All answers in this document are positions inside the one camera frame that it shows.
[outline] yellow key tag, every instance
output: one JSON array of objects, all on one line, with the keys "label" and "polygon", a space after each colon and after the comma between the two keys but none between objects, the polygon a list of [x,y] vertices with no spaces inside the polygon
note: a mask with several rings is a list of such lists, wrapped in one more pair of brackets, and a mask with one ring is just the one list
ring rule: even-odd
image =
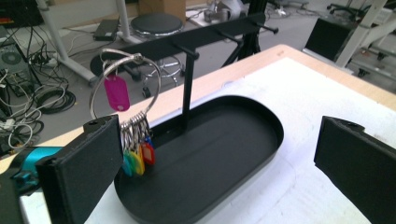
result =
[{"label": "yellow key tag", "polygon": [[137,175],[145,173],[145,163],[143,162],[142,147],[138,144],[136,152],[131,151],[131,156],[134,158],[134,171]]}]

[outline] black 3d printed part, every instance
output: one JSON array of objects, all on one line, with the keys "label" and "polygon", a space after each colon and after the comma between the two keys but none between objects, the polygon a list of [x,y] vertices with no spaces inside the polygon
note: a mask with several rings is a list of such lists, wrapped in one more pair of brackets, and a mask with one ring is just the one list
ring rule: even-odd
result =
[{"label": "black 3d printed part", "polygon": [[122,166],[118,117],[83,127],[70,144],[35,164],[52,223],[83,223]]},{"label": "black 3d printed part", "polygon": [[264,105],[223,96],[152,127],[156,164],[143,176],[119,171],[116,191],[139,223],[193,223],[265,166],[283,141]]},{"label": "black 3d printed part", "polygon": [[363,130],[323,117],[316,166],[372,223],[396,223],[396,149]]}]

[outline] pink key tag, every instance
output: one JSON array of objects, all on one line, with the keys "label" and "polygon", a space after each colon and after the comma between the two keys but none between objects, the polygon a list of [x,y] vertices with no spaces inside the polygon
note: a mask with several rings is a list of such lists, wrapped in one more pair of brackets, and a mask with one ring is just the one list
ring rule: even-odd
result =
[{"label": "pink key tag", "polygon": [[122,77],[109,75],[105,79],[105,89],[107,100],[111,108],[116,111],[125,111],[129,109],[129,96],[126,88],[126,82]]}]

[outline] metal key ring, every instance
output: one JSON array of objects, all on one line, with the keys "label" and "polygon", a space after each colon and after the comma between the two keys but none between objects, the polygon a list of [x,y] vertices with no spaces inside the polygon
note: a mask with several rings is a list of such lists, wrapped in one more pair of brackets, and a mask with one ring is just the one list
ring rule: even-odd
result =
[{"label": "metal key ring", "polygon": [[115,69],[117,69],[120,65],[125,64],[125,63],[148,63],[152,66],[154,66],[155,70],[157,71],[157,78],[158,78],[158,86],[157,86],[157,90],[155,91],[155,94],[151,100],[151,102],[149,103],[149,105],[146,107],[146,109],[140,111],[139,113],[137,113],[137,115],[139,115],[140,113],[143,113],[144,115],[146,115],[149,110],[151,109],[151,107],[154,105],[154,103],[156,102],[158,95],[160,94],[160,89],[161,89],[161,70],[160,67],[152,60],[147,59],[145,57],[143,57],[140,53],[136,53],[136,54],[129,54],[120,50],[116,50],[116,49],[103,49],[102,53],[104,52],[113,52],[113,53],[118,53],[121,55],[125,55],[125,58],[119,59],[117,61],[115,61],[114,63],[112,63],[108,68],[105,69],[105,71],[103,72],[103,74],[99,77],[99,80],[96,81],[94,88],[91,91],[91,96],[90,96],[90,112],[91,112],[91,116],[93,119],[97,119],[96,117],[96,113],[95,110],[93,108],[94,105],[94,99],[96,96],[96,93],[99,89],[99,87],[103,84],[105,78],[111,73],[113,72]]}]

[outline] white desk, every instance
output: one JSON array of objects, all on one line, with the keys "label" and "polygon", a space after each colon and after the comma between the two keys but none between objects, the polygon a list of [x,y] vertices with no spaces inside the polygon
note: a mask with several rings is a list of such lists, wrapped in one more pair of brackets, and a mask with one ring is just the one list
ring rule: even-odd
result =
[{"label": "white desk", "polygon": [[[180,87],[175,88],[159,97],[148,114],[151,124],[158,123],[173,111],[180,113],[181,91]],[[266,167],[201,222],[368,223],[329,178],[315,167],[313,158],[318,128],[323,115],[348,119],[365,126],[367,133],[396,147],[396,138],[391,136],[394,133],[392,127],[396,126],[396,112],[381,105],[396,106],[394,95],[286,46],[268,49],[193,83],[192,100],[196,104],[222,94],[246,95],[265,104],[283,123],[285,139]],[[120,115],[120,119],[127,119],[147,103],[132,106],[129,112]],[[80,132],[80,129],[75,130],[45,145],[67,144]],[[29,210],[33,211],[32,223],[35,223],[38,213],[35,206],[33,208]],[[87,223],[134,221],[118,200],[114,187],[110,186]]]}]

